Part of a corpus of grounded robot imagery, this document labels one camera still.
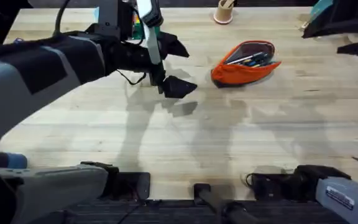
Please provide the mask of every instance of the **black cable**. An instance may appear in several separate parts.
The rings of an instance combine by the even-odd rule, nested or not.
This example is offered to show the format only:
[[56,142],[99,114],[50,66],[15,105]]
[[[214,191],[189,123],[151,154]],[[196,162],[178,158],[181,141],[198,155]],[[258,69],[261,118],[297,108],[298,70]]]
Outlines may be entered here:
[[135,210],[137,210],[142,204],[136,205],[131,211],[127,212],[118,222],[117,224],[121,224],[130,214],[132,214]]
[[67,8],[67,5],[69,2],[70,2],[70,0],[65,0],[65,2],[62,4],[62,6],[59,9],[59,12],[57,13],[57,17],[56,17],[56,21],[55,21],[55,31],[53,32],[54,36],[61,34],[60,24],[62,23],[63,13],[65,12],[65,9]]
[[122,74],[122,72],[120,72],[119,70],[117,70],[117,72],[120,73],[131,85],[139,84],[144,78],[146,78],[146,73],[143,73],[143,76],[137,82],[133,83],[124,74]]

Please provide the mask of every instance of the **marker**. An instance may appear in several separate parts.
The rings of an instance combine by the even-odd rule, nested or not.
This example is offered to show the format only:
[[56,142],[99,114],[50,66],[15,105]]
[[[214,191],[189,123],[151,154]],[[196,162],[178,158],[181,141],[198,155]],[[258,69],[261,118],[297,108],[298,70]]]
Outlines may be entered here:
[[242,62],[242,61],[244,61],[244,60],[251,59],[251,58],[253,58],[253,57],[256,57],[256,56],[262,55],[262,54],[264,54],[264,53],[263,53],[263,52],[258,52],[258,53],[256,53],[256,54],[251,55],[251,56],[246,56],[246,57],[243,57],[243,58],[234,60],[234,61],[232,61],[232,62],[229,62],[229,63],[227,63],[227,65],[232,65],[232,64],[235,64],[235,63],[239,63],[239,62]]
[[267,66],[267,65],[273,65],[276,62],[264,62],[264,63],[260,63],[258,65],[254,65],[252,66],[252,68],[257,68],[257,67],[263,67],[263,66]]

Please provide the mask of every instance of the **sticker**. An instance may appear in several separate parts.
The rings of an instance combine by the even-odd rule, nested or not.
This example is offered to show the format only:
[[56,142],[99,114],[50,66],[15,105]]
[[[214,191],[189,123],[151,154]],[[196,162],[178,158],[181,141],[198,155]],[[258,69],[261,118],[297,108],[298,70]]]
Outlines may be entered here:
[[326,195],[333,200],[337,201],[341,205],[345,206],[349,210],[354,208],[354,200],[341,193],[340,191],[328,186],[326,189]]

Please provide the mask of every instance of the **orange pencil case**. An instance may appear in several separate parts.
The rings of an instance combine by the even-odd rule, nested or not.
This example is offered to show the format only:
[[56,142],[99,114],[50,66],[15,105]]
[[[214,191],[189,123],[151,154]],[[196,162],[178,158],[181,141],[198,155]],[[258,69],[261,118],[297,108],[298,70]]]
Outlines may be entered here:
[[227,64],[240,58],[248,57],[256,53],[268,53],[273,58],[274,45],[264,40],[250,40],[234,47],[212,70],[211,78],[215,85],[222,87],[237,87],[252,83],[269,75],[281,62],[274,62],[266,66],[250,67],[239,64]]

